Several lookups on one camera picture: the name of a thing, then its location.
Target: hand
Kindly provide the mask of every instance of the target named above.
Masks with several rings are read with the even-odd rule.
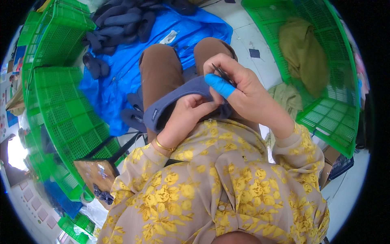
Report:
[[[225,71],[237,84],[232,85],[214,75],[214,64]],[[237,61],[220,53],[203,65],[205,81],[209,84],[210,93],[217,104],[222,103],[221,95],[243,118],[269,127],[277,138],[289,137],[294,131],[294,121],[289,114],[268,94],[256,74],[244,68]]]
[[[176,102],[165,128],[157,135],[158,142],[167,148],[177,147],[195,128],[198,121],[218,108],[215,102],[207,102],[199,94],[190,94],[181,97]],[[153,146],[161,153],[164,150],[157,145]]]

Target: pile of dark blue slippers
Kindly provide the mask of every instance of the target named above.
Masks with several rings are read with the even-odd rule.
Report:
[[[167,9],[162,3],[182,15],[196,11],[188,0],[111,0],[90,15],[98,29],[86,33],[83,45],[91,45],[96,55],[112,56],[119,44],[132,44],[137,39],[146,43],[156,21],[155,12]],[[89,52],[83,56],[83,63],[93,79],[107,77],[110,73],[108,64]]]

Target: shirt cuff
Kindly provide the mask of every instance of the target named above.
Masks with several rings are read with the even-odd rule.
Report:
[[[280,148],[286,148],[289,146],[292,146],[294,143],[298,142],[301,138],[302,133],[302,125],[295,123],[294,132],[291,134],[291,136],[287,137],[286,139],[279,139],[275,137],[275,144]]]
[[[157,151],[152,145],[152,143],[143,146],[141,150],[147,158],[149,158],[153,163],[161,167],[164,167],[169,159],[166,156],[164,156],[162,153]]]

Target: blue bandage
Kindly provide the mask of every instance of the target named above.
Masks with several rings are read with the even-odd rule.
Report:
[[[227,99],[235,88],[226,80],[222,79],[218,75],[207,74],[204,76],[204,81],[211,86],[216,92],[218,92],[223,98]]]

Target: woman's left hand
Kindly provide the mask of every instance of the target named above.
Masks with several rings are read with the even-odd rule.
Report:
[[[218,108],[199,94],[181,97],[176,102],[165,128],[157,135],[158,142],[167,148],[177,147],[195,128],[199,120]]]

